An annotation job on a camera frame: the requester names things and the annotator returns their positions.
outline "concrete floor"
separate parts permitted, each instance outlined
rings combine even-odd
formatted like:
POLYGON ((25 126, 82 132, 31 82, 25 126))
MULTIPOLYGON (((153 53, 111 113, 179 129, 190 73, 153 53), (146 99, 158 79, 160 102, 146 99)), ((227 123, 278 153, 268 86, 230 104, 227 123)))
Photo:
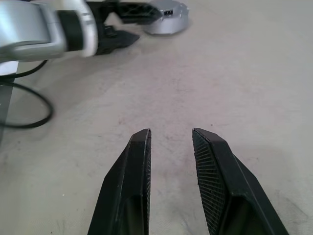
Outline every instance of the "concrete floor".
MULTIPOLYGON (((69 55, 20 80, 49 96, 57 114, 4 136, 0 234, 86 235, 105 175, 143 128, 152 130, 150 234, 208 234, 193 127, 228 141, 291 235, 313 234, 313 2, 184 2, 183 33, 120 26, 141 39, 110 55, 69 55)), ((31 96, 13 95, 10 120, 44 115, 31 96)))

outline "black cable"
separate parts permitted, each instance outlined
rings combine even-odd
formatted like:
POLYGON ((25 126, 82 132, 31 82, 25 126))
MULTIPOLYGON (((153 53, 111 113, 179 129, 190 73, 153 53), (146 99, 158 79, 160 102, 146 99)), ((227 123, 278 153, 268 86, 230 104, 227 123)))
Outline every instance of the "black cable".
POLYGON ((46 104, 46 106, 48 108, 48 115, 45 118, 43 118, 37 122, 30 123, 30 124, 15 124, 15 123, 6 123, 5 121, 4 122, 0 121, 0 126, 7 127, 7 128, 14 128, 14 129, 30 129, 30 128, 36 128, 36 127, 42 126, 52 119, 52 117, 54 115, 54 108, 53 108, 52 103, 46 97, 44 97, 43 95, 39 94, 38 92, 34 91, 31 88, 28 88, 26 86, 8 81, 9 79, 14 79, 14 78, 25 77, 25 76, 31 75, 31 74, 37 72, 39 69, 41 69, 46 63, 47 63, 47 60, 41 62, 37 67, 35 67, 34 69, 29 70, 27 72, 0 76, 0 85, 5 85, 8 87, 15 87, 15 88, 27 91, 27 92, 33 94, 34 96, 38 97, 41 101, 43 101, 44 104, 46 104))

